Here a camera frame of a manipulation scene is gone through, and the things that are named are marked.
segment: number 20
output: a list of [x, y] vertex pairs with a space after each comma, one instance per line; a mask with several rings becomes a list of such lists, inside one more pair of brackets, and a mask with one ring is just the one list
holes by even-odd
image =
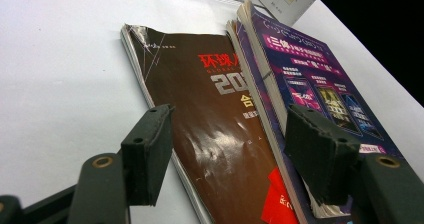
[[247, 90], [247, 85], [242, 77], [242, 73], [220, 74], [211, 76], [211, 79], [215, 82], [215, 86], [221, 95]]

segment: white surface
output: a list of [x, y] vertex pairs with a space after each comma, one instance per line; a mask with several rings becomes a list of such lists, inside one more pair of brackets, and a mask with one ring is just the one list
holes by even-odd
[[[216, 0], [0, 0], [0, 195], [26, 207], [71, 185], [88, 158], [117, 152], [147, 110], [122, 46], [124, 23], [222, 33], [238, 4]], [[294, 25], [327, 44], [424, 179], [424, 110], [322, 4]], [[156, 207], [132, 223], [198, 223], [169, 164]]]

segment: clamp jaw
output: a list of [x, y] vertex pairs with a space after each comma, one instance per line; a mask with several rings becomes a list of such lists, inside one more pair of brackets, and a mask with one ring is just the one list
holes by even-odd
[[129, 206], [156, 205], [172, 153], [171, 114], [149, 109], [117, 154], [89, 158], [78, 183], [22, 209], [19, 199], [0, 196], [0, 224], [131, 223]]
[[289, 108], [284, 152], [315, 200], [353, 198], [353, 223], [424, 223], [424, 185], [406, 160], [359, 154], [360, 142], [313, 109]]

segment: brown magazine cover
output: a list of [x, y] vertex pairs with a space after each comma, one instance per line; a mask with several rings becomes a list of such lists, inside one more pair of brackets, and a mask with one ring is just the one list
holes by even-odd
[[135, 25], [121, 34], [149, 106], [175, 106], [174, 153], [211, 221], [264, 223], [277, 164], [229, 37]]

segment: black background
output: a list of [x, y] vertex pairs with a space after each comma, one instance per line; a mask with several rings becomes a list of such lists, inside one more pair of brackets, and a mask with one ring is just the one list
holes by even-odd
[[424, 0], [321, 1], [424, 106]]

